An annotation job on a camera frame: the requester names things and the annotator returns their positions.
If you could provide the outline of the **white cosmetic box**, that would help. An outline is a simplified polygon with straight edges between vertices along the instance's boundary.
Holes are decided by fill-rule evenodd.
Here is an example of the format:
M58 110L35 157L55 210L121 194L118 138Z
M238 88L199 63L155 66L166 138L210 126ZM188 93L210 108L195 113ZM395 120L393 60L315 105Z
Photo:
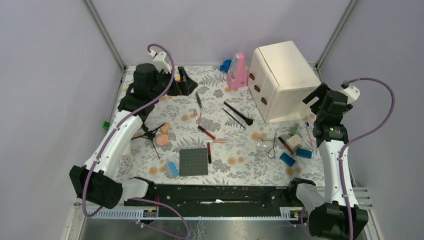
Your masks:
M302 137L295 133L294 135L290 136L287 140L286 143L290 148L296 148L298 145L300 145L302 143L303 139Z

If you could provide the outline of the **cream three-drawer organizer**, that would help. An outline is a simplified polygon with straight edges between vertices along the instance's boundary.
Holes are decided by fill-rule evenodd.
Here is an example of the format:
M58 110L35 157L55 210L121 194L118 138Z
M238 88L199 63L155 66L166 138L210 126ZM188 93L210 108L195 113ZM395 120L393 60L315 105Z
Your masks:
M293 41L253 51L248 88L267 124L300 121L312 112L303 103L321 81Z

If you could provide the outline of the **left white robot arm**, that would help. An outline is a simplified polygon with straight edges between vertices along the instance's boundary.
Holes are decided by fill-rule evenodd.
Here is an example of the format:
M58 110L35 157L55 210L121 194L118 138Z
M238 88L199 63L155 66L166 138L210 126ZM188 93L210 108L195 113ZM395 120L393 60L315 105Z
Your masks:
M133 82L120 100L114 121L98 148L82 165L74 165L69 177L76 196L99 208L113 209L118 204L137 199L148 206L155 200L153 187L146 179L133 177L123 182L113 179L119 161L135 133L142 129L149 139L153 131L144 122L159 99L176 90L175 64L167 50L149 50L151 63L136 66Z

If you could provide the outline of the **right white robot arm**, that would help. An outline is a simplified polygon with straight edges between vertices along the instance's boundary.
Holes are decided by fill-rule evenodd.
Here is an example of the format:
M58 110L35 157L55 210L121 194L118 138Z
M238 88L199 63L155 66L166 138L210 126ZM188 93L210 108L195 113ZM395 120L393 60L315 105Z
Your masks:
M351 184L348 166L348 131L343 115L352 109L349 97L321 83L303 99L316 115L313 136L324 167L325 192L318 193L312 181L294 178L287 191L293 206L303 204L308 213L307 227L311 236L327 240L355 240L368 223L368 212L359 207Z

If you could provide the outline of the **black makeup brush large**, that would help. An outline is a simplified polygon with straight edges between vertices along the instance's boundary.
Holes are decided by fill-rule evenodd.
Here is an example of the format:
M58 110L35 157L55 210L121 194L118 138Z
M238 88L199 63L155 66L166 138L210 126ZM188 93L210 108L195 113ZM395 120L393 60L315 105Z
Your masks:
M232 107L229 103L227 103L226 101L224 102L224 104L228 107L228 108L230 108L235 114L237 114L240 118L242 118L245 122L246 122L246 124L248 125L248 126L251 126L252 124L253 124L253 122L254 122L254 120L253 119L251 119L251 118L248 118L247 116L245 116L244 114L242 114L241 112L239 112L238 110L236 110L234 107Z

